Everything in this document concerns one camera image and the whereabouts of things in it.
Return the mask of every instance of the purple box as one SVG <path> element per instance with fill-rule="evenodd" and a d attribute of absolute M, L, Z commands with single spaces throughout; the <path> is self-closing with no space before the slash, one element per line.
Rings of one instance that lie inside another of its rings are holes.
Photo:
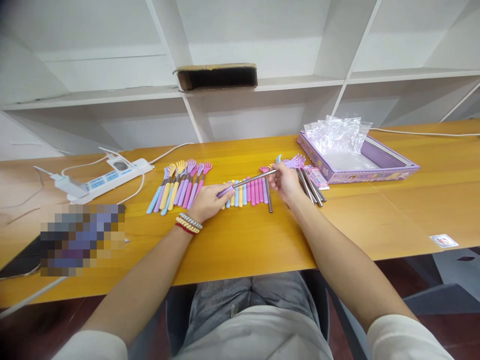
<path fill-rule="evenodd" d="M 297 142 L 310 158 L 312 164 L 320 169 L 329 184 L 403 180 L 420 169 L 417 164 L 370 136 L 367 136 L 363 142 L 361 153 L 380 167 L 370 170 L 332 170 L 332 166 L 307 139 L 305 131 L 300 131 Z"/>

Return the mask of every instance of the silver bracelet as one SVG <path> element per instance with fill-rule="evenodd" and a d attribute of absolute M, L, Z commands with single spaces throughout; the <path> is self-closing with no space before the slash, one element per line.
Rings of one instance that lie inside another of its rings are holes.
<path fill-rule="evenodd" d="M 180 213 L 180 217 L 183 220 L 185 220 L 187 223 L 190 223 L 191 225 L 193 225 L 194 227 L 196 227 L 199 230 L 202 230 L 204 228 L 201 224 L 199 224 L 198 222 L 196 222 L 190 216 L 184 214 L 183 212 Z"/>

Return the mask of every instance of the red bracelet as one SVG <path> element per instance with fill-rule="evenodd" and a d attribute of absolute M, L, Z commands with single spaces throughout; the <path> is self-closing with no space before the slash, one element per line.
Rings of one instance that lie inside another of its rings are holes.
<path fill-rule="evenodd" d="M 188 230 L 188 229 L 187 229 L 185 226 L 183 226 L 181 223 L 176 222 L 175 225 L 178 226 L 179 228 L 182 228 L 182 229 L 185 230 L 187 233 L 192 234 L 192 235 L 195 235 L 195 233 L 194 233 L 193 231 Z"/>

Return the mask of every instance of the cardboard box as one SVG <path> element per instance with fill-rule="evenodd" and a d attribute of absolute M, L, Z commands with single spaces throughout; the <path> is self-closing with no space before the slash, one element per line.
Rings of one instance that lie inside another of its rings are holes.
<path fill-rule="evenodd" d="M 420 169 L 420 166 L 417 164 L 370 136 L 365 138 L 360 151 L 365 157 L 378 165 L 379 168 L 368 170 L 334 170 L 333 166 L 309 142 L 303 130 L 300 131 L 297 142 L 310 158 L 312 164 L 320 169 L 329 184 L 403 180 Z"/>
<path fill-rule="evenodd" d="M 254 89 L 259 84 L 254 63 L 182 66 L 175 72 L 183 93 Z"/>

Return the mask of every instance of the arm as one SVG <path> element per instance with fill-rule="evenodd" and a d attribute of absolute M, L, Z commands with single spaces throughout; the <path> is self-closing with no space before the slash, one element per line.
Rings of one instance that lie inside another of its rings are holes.
<path fill-rule="evenodd" d="M 187 215 L 199 223 L 214 216 L 235 194 L 235 191 L 229 191 L 222 198 L 217 198 L 217 194 L 228 187 L 228 184 L 202 187 Z M 98 330 L 116 335 L 129 346 L 167 295 L 192 237 L 180 227 L 173 226 L 115 285 L 82 330 Z"/>
<path fill-rule="evenodd" d="M 379 317 L 404 315 L 417 320 L 393 286 L 362 249 L 338 230 L 303 193 L 295 170 L 274 164 L 269 176 L 290 207 L 308 241 L 316 265 L 365 332 Z"/>

